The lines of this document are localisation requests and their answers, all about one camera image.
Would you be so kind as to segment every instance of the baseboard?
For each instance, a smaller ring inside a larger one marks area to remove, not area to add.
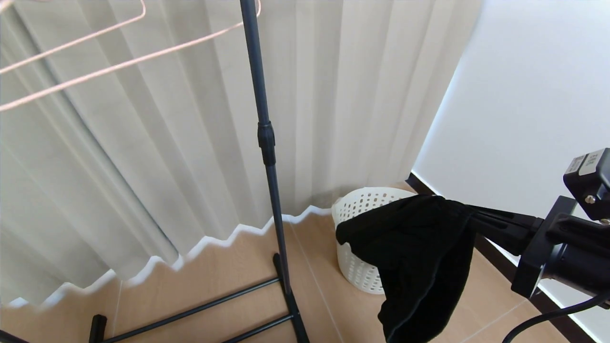
[[[436,195],[430,187],[422,182],[413,173],[409,175],[406,180],[409,186],[419,194]],[[485,237],[477,234],[475,240],[475,248],[485,258],[491,262],[491,264],[504,275],[506,279],[512,281],[515,277],[517,267],[509,261],[498,249],[496,249]],[[529,299],[529,302],[534,305],[541,313],[547,313],[559,309],[559,306],[549,298],[546,293],[537,290],[534,296]],[[563,316],[557,319],[551,320],[551,323],[559,330],[559,332],[570,342],[570,343],[595,343],[595,341],[576,323],[572,318]]]

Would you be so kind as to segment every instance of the black cloth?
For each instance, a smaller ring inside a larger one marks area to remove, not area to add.
[[[379,269],[386,342],[428,342],[446,327],[470,270],[473,213],[457,201],[414,195],[338,225],[337,241]]]

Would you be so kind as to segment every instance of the curtain fold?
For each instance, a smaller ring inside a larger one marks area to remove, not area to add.
[[[1,101],[241,21],[236,0],[146,5],[137,23],[2,75]],[[262,5],[283,212],[404,179],[480,0]],[[0,62],[139,12],[135,1],[17,2],[0,20]],[[223,240],[238,224],[262,227],[271,216],[243,29],[0,120],[2,302],[41,301],[63,282],[85,287],[108,269],[125,280],[150,256],[172,263],[204,236]],[[7,275],[15,270],[29,279]],[[38,279],[45,282],[22,291]]]

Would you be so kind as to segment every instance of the laundry basket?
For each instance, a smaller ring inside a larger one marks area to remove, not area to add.
[[[390,187],[365,187],[350,192],[332,205],[332,219],[335,222],[335,230],[339,223],[360,213],[413,195],[415,193]],[[349,243],[343,245],[337,243],[337,257],[341,272],[351,284],[367,293],[384,293],[377,268],[352,254]]]

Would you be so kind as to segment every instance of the screw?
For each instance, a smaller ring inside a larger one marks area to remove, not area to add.
[[[584,202],[587,204],[595,204],[595,197],[593,195],[587,195]]]

